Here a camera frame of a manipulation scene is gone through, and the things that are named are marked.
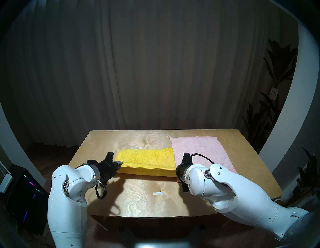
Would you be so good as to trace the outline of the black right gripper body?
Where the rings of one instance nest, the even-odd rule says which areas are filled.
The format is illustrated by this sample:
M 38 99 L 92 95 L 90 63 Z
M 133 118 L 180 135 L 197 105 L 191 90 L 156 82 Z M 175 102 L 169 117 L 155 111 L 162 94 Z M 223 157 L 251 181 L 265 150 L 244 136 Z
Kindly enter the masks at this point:
M 189 192 L 186 173 L 190 166 L 191 166 L 191 155 L 189 153 L 184 153 L 181 164 L 179 164 L 176 168 L 176 175 L 179 182 L 182 185 L 182 191 L 184 193 Z

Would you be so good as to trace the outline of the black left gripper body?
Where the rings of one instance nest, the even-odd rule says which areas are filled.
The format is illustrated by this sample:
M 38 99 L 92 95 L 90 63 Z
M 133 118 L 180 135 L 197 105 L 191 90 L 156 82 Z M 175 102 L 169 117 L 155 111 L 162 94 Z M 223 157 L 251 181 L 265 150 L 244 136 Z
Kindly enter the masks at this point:
M 95 162 L 94 165 L 97 167 L 100 173 L 100 181 L 103 185 L 106 185 L 107 182 L 115 176 L 114 173 L 114 161 L 113 161 L 113 152 L 108 152 L 105 159 L 101 162 Z

